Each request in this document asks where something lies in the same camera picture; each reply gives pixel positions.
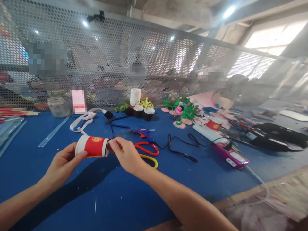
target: blue glue gun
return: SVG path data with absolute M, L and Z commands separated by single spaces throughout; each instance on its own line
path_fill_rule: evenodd
M 152 136 L 150 136 L 148 129 L 145 129 L 145 128 L 134 128 L 134 129 L 131 129 L 131 130 L 127 131 L 127 132 L 131 132 L 133 134 L 140 134 L 140 137 L 141 138 L 145 137 L 148 140 L 149 144 L 153 144 L 154 143 L 154 139 L 152 138 Z

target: red paper cup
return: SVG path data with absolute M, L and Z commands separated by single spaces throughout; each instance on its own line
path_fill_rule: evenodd
M 215 118 L 213 117 L 207 124 L 206 126 L 212 130 L 215 131 L 219 131 L 220 127 L 222 126 L 224 122 L 219 119 L 219 118 Z
M 76 145 L 75 156 L 82 151 L 86 151 L 88 152 L 87 159 L 107 157 L 111 150 L 110 140 L 108 138 L 83 135 Z

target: gold emblem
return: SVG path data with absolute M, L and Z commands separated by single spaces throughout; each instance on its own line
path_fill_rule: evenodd
M 92 141 L 94 142 L 94 143 L 98 143 L 98 142 L 100 142 L 100 141 L 102 141 L 103 140 L 103 138 L 101 138 L 101 137 L 92 137 Z

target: blue tabletop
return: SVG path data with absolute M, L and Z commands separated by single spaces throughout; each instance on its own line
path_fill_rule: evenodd
M 26 125 L 14 138 L 0 158 L 0 202 L 16 195 L 35 184 L 46 172 L 57 149 L 78 141 L 81 133 L 69 130 L 77 117 L 71 117 L 44 147 L 40 142 L 63 120 L 50 113 L 29 117 Z M 97 113 L 94 122 L 85 128 L 88 135 L 112 137 L 106 118 Z M 307 127 L 307 123 L 289 118 L 279 118 L 286 125 L 290 123 Z M 196 132 L 192 126 L 178 129 L 169 113 L 157 109 L 153 121 L 147 122 L 134 117 L 118 120 L 115 123 L 131 128 L 155 129 L 151 135 L 164 146 L 168 134 L 190 142 L 192 133 L 200 143 L 210 144 L 209 140 Z M 114 127 L 116 136 L 136 143 L 138 135 Z M 168 149 L 160 149 L 158 170 L 191 188 L 214 203 L 239 192 L 251 189 L 259 182 L 248 172 L 232 168 L 211 148 L 193 147 L 174 140 L 174 149 L 198 159 L 194 163 Z M 264 181 L 286 175 L 308 164 L 308 150 L 277 156 L 238 144 L 241 154 L 250 160 L 250 168 Z M 173 219 L 174 215 L 163 200 L 147 184 L 127 173 L 116 156 L 86 159 L 77 166 L 65 186 L 45 199 L 27 214 L 13 230 L 144 230 Z

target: person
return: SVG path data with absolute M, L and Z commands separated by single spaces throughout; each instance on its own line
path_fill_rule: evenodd
M 58 152 L 41 180 L 0 204 L 0 231 L 9 230 L 32 208 L 65 184 L 87 156 L 75 156 L 76 142 Z M 169 206 L 185 230 L 237 230 L 211 203 L 193 190 L 145 163 L 132 142 L 121 137 L 110 141 L 121 166 L 150 185 Z

